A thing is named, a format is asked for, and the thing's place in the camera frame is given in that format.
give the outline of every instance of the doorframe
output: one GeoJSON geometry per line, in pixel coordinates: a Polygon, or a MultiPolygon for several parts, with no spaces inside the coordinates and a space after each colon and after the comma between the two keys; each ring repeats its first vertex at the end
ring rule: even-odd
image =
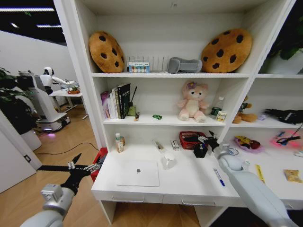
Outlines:
{"type": "Polygon", "coordinates": [[[0,110],[0,130],[6,138],[15,146],[22,156],[28,156],[30,165],[37,170],[42,166],[41,161],[37,158],[34,152],[29,148],[27,143],[19,135],[13,125],[9,122],[3,112],[0,110]]]}

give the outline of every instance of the laptop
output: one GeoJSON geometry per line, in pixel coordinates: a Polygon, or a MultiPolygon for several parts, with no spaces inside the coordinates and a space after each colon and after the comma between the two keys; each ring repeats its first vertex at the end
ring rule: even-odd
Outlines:
{"type": "Polygon", "coordinates": [[[126,160],[118,166],[116,184],[119,186],[160,186],[157,161],[126,160]]]}

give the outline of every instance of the red box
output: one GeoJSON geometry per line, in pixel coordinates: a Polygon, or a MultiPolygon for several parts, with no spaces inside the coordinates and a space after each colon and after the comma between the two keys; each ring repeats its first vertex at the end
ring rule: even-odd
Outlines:
{"type": "Polygon", "coordinates": [[[183,149],[193,150],[195,145],[201,143],[201,142],[187,142],[184,140],[184,138],[193,137],[193,136],[205,136],[203,132],[198,131],[181,131],[179,134],[179,139],[181,142],[181,145],[183,149]]]}
{"type": "MultiPolygon", "coordinates": [[[[95,157],[95,160],[93,161],[93,164],[97,162],[98,158],[102,158],[103,156],[107,155],[107,148],[101,148],[98,152],[97,156],[95,157]]],[[[100,170],[93,172],[90,177],[95,182],[96,177],[98,176],[100,170]]]]}

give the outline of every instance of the white book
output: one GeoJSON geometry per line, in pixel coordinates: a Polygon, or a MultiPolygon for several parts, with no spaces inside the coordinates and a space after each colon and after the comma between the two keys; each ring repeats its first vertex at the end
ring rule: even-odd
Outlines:
{"type": "Polygon", "coordinates": [[[110,108],[111,108],[111,111],[112,111],[112,113],[113,113],[113,116],[110,116],[110,118],[117,119],[116,111],[115,111],[115,104],[114,104],[113,93],[111,92],[111,93],[109,94],[109,96],[110,96],[110,108]]]}
{"type": "Polygon", "coordinates": [[[113,116],[115,115],[115,113],[112,111],[112,107],[111,107],[112,104],[111,104],[111,101],[110,101],[110,97],[108,97],[106,99],[106,101],[107,101],[109,116],[110,116],[110,118],[113,118],[113,116]]]}
{"type": "Polygon", "coordinates": [[[119,119],[117,102],[116,102],[116,89],[117,89],[116,87],[112,89],[112,96],[113,96],[113,101],[114,101],[116,119],[119,119]]]}

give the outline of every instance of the white desk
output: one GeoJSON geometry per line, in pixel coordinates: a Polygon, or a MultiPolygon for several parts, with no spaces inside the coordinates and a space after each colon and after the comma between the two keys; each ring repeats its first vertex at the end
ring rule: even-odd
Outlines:
{"type": "Polygon", "coordinates": [[[68,112],[68,111],[70,111],[71,109],[73,109],[73,108],[75,108],[77,106],[77,105],[73,105],[72,104],[71,97],[81,97],[83,105],[84,105],[85,113],[86,113],[86,115],[83,117],[83,119],[85,119],[88,116],[88,114],[86,112],[86,108],[85,108],[85,104],[84,104],[82,93],[80,92],[78,94],[74,94],[73,95],[73,94],[68,94],[67,92],[68,92],[68,88],[65,88],[65,89],[61,89],[61,90],[58,90],[58,91],[54,91],[53,93],[49,94],[49,96],[53,97],[53,100],[54,100],[54,102],[55,102],[55,104],[56,104],[59,112],[61,112],[61,107],[60,107],[60,105],[57,102],[56,96],[66,97],[66,99],[67,99],[67,101],[68,101],[68,103],[70,105],[70,108],[67,109],[65,112],[68,112]]]}
{"type": "MultiPolygon", "coordinates": [[[[172,150],[170,144],[163,145],[172,150]]],[[[283,169],[298,169],[303,173],[303,158],[294,156],[290,150],[274,148],[257,155],[238,150],[239,158],[251,162],[249,171],[256,173],[255,164],[261,166],[266,185],[288,209],[303,209],[303,183],[288,182],[283,173],[283,169]]],[[[110,223],[118,201],[194,205],[201,226],[210,226],[228,207],[246,207],[213,155],[196,158],[189,150],[171,152],[175,154],[177,164],[164,170],[160,162],[162,154],[151,142],[126,145],[122,153],[112,148],[91,189],[110,223]],[[117,161],[128,159],[157,160],[160,186],[116,185],[117,161]],[[220,184],[213,168],[218,169],[225,187],[220,184]]]]}

